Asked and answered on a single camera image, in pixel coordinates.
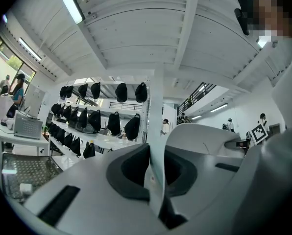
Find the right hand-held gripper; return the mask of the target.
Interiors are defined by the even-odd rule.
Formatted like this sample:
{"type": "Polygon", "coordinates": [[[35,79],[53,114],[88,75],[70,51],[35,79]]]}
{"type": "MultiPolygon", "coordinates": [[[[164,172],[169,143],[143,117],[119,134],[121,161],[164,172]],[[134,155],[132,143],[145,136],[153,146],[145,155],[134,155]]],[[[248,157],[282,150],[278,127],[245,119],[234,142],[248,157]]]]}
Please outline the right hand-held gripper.
{"type": "Polygon", "coordinates": [[[268,122],[258,121],[250,132],[255,145],[265,142],[268,139],[268,122]]]}

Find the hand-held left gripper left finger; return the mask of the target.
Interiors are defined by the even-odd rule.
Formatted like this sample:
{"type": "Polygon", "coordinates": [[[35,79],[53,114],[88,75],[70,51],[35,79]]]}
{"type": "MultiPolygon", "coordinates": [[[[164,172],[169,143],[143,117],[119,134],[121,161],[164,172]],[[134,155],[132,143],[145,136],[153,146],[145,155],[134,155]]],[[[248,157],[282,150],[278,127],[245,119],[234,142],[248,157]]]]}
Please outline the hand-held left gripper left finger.
{"type": "Polygon", "coordinates": [[[136,146],[81,160],[36,190],[24,206],[38,215],[65,186],[80,189],[56,224],[71,235],[158,235],[167,228],[147,202],[119,195],[108,183],[106,170],[117,157],[136,146]]]}

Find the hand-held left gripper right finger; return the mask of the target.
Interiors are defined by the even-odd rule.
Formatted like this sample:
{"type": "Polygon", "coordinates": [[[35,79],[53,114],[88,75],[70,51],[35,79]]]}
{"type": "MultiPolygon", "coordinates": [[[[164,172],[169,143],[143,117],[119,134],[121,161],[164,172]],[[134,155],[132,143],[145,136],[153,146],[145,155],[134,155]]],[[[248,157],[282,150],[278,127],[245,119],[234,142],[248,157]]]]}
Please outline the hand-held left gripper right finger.
{"type": "Polygon", "coordinates": [[[239,170],[243,152],[237,133],[184,123],[164,148],[165,193],[159,218],[176,228],[207,209],[239,170]]]}

